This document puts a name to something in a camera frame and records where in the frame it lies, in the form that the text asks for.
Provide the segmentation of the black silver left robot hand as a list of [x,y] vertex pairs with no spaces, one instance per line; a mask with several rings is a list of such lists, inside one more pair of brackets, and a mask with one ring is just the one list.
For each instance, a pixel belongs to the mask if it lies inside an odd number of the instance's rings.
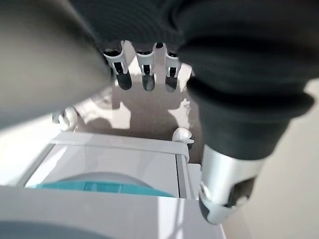
[[101,49],[164,43],[192,67],[187,82],[203,135],[199,204],[218,224],[249,199],[319,76],[316,0],[74,0]]

